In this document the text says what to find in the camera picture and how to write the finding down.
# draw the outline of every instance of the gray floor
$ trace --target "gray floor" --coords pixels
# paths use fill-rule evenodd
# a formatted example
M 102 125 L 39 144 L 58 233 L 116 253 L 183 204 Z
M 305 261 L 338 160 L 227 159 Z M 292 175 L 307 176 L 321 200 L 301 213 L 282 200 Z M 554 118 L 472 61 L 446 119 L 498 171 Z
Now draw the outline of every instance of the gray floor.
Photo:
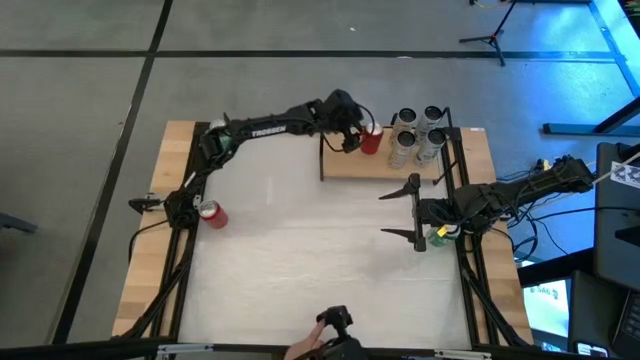
M 640 79 L 640 41 L 615 0 L 597 0 Z M 457 39 L 489 34 L 506 8 L 466 0 L 373 2 L 176 1 L 161 49 L 486 50 Z M 0 4 L 0 49 L 146 49 L 162 1 L 36 0 Z M 509 51 L 607 51 L 588 7 L 519 4 L 505 27 Z M 38 223 L 34 236 L 0 233 L 0 346 L 41 344 L 81 247 L 91 208 L 126 118 L 141 59 L 0 58 L 0 210 Z M 450 106 L 456 125 L 487 129 L 504 175 L 564 154 L 595 160 L 600 141 L 549 137 L 545 122 L 598 123 L 633 96 L 611 61 L 444 59 L 156 60 L 71 333 L 105 339 L 127 271 L 127 242 L 139 215 L 126 201 L 151 179 L 168 120 L 248 117 L 335 88 L 381 122 L 404 106 Z M 593 193 L 540 214 L 593 204 Z M 577 226 L 582 221 L 586 226 Z M 593 214 L 547 221 L 567 251 L 593 242 Z M 514 238 L 530 235 L 527 226 Z M 543 236 L 536 256 L 559 256 Z

